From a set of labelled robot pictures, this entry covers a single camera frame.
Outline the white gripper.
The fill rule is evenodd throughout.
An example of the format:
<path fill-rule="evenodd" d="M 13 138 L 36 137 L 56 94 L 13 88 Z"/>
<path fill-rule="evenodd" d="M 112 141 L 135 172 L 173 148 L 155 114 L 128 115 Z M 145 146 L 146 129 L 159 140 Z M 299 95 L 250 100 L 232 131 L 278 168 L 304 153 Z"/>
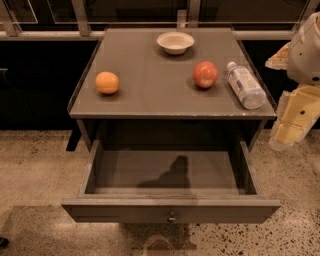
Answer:
<path fill-rule="evenodd" d="M 269 145 L 282 151 L 301 142 L 320 117 L 320 12 L 313 13 L 265 66 L 287 69 L 290 79 L 302 83 L 279 99 Z"/>

